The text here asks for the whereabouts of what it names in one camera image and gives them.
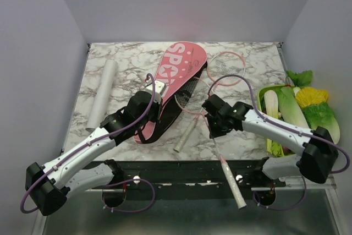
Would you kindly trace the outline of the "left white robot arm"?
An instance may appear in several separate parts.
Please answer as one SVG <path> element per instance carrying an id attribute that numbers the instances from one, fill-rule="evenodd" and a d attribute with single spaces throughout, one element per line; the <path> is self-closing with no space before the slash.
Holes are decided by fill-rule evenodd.
<path id="1" fill-rule="evenodd" d="M 24 197 L 30 197 L 35 209 L 48 216 L 67 201 L 71 180 L 91 161 L 141 132 L 148 122 L 158 120 L 161 113 L 160 91 L 144 89 L 132 96 L 128 104 L 108 115 L 84 141 L 66 154 L 26 169 Z"/>

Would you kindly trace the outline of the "pink badminton racket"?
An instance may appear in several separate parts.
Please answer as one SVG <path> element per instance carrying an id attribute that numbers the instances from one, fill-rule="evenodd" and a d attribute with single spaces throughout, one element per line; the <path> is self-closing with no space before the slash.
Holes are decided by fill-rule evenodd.
<path id="1" fill-rule="evenodd" d="M 215 92 L 221 87 L 226 90 L 238 84 L 241 82 L 239 77 L 244 76 L 245 70 L 245 59 L 240 54 L 233 51 L 218 53 L 210 59 L 207 66 L 207 75 L 212 81 L 210 91 Z M 211 102 L 214 108 L 208 110 L 208 125 L 211 138 L 214 139 L 230 132 L 235 125 L 235 121 L 234 115 L 230 112 L 231 106 L 228 103 L 223 102 L 215 96 L 211 96 Z M 223 155 L 218 154 L 218 157 L 237 207 L 242 209 L 246 206 L 246 202 L 237 185 L 236 179 Z"/>

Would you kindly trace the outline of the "pink racket bag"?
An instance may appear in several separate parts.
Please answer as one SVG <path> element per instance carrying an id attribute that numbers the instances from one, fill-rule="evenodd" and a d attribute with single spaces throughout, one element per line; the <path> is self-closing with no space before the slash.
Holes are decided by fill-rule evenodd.
<path id="1" fill-rule="evenodd" d="M 176 42 L 166 49 L 156 71 L 155 80 L 166 84 L 158 122 L 148 122 L 134 136 L 138 144 L 157 141 L 175 122 L 182 110 L 174 94 L 193 77 L 200 77 L 207 66 L 207 53 L 193 42 Z"/>

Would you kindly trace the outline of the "white shuttlecock tube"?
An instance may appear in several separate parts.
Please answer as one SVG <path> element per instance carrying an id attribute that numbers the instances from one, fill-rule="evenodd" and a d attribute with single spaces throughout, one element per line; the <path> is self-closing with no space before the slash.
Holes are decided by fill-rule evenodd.
<path id="1" fill-rule="evenodd" d="M 107 110 L 108 99 L 111 93 L 116 70 L 116 61 L 112 59 L 105 61 L 97 93 L 94 98 L 92 109 L 86 124 L 86 131 L 89 133 L 93 132 L 104 119 L 104 114 Z"/>

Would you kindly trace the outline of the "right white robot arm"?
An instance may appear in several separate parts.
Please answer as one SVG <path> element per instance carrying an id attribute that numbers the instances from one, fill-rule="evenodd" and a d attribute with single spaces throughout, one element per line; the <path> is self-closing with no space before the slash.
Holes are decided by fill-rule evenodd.
<path id="1" fill-rule="evenodd" d="M 299 175 L 323 184 L 338 158 L 338 151 L 325 128 L 311 130 L 272 120 L 247 103 L 236 102 L 230 106 L 217 95 L 210 96 L 202 108 L 207 112 L 211 139 L 232 130 L 246 131 L 271 139 L 293 152 L 289 156 L 267 158 L 262 167 L 253 172 L 254 182 L 261 187 L 273 179 Z"/>

